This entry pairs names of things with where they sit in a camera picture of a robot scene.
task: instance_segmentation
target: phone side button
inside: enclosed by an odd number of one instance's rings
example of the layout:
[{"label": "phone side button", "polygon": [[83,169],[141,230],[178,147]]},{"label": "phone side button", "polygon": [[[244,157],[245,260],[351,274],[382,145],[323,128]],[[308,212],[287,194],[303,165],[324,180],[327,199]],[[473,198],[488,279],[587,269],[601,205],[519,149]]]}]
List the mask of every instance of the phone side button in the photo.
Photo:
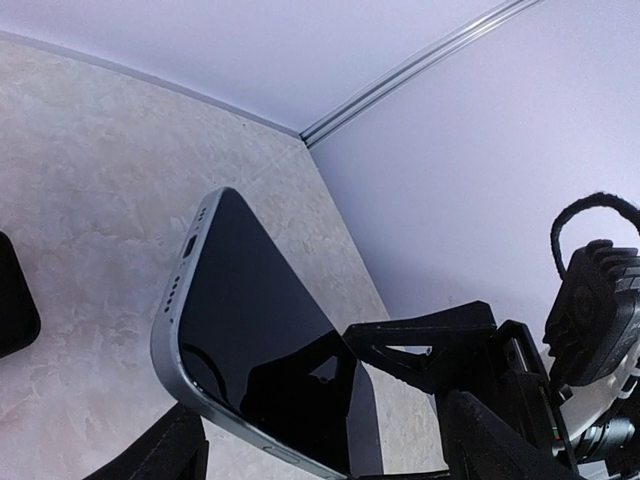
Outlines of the phone side button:
[{"label": "phone side button", "polygon": [[284,460],[287,463],[291,463],[292,465],[296,465],[300,463],[300,459],[294,455],[291,455],[289,452],[285,452],[281,448],[278,447],[264,447],[263,450],[267,453],[270,453],[276,458],[280,460]]}]

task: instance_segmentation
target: black bracket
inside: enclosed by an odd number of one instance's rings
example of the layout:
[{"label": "black bracket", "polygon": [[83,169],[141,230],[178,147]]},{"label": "black bracket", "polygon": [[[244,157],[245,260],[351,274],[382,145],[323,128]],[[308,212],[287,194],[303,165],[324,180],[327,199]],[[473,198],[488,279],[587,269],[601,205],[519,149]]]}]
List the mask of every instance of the black bracket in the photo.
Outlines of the black bracket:
[{"label": "black bracket", "polygon": [[[473,302],[410,320],[351,325],[344,339],[359,360],[435,394],[455,382],[495,331],[489,305]],[[412,346],[428,350],[392,348]]]}]

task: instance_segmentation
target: black plastic mount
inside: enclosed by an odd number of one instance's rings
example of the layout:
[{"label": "black plastic mount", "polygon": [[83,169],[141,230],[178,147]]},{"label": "black plastic mount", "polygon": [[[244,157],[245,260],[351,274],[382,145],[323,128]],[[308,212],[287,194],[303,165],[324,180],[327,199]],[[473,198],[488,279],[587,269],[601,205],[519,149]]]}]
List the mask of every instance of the black plastic mount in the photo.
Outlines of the black plastic mount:
[{"label": "black plastic mount", "polygon": [[546,325],[554,387],[584,386],[615,370],[640,334],[636,248],[596,240],[575,251]]},{"label": "black plastic mount", "polygon": [[[410,320],[352,325],[344,339],[361,361],[435,395],[450,467],[367,480],[581,478],[526,325],[508,321],[498,329],[489,305],[473,302]],[[412,346],[427,352],[397,349]]]},{"label": "black plastic mount", "polygon": [[[425,393],[455,384],[496,331],[491,308],[473,302],[410,320],[351,325],[344,339],[359,360]],[[426,354],[392,347],[430,347]]]}]

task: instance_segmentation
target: charging port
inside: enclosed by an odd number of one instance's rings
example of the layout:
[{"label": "charging port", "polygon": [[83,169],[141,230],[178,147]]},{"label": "charging port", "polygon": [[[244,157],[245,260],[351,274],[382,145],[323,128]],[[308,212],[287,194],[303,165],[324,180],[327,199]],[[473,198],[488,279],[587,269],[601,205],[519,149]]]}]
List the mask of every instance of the charging port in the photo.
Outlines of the charging port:
[{"label": "charging port", "polygon": [[187,248],[184,249],[184,253],[182,254],[182,258],[187,258],[189,255],[191,255],[193,246],[196,244],[196,238],[198,238],[198,236],[194,235],[189,239],[189,241],[187,242]]}]

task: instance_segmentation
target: ceiling trim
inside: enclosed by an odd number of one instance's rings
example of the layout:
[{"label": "ceiling trim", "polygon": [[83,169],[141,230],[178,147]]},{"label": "ceiling trim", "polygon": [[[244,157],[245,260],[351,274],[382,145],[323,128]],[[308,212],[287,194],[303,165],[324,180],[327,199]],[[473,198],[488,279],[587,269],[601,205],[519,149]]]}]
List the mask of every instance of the ceiling trim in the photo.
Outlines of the ceiling trim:
[{"label": "ceiling trim", "polygon": [[305,142],[307,148],[316,146],[418,74],[542,1],[544,0],[507,1],[420,50],[354,95],[351,100],[304,130],[300,134],[302,141]]}]

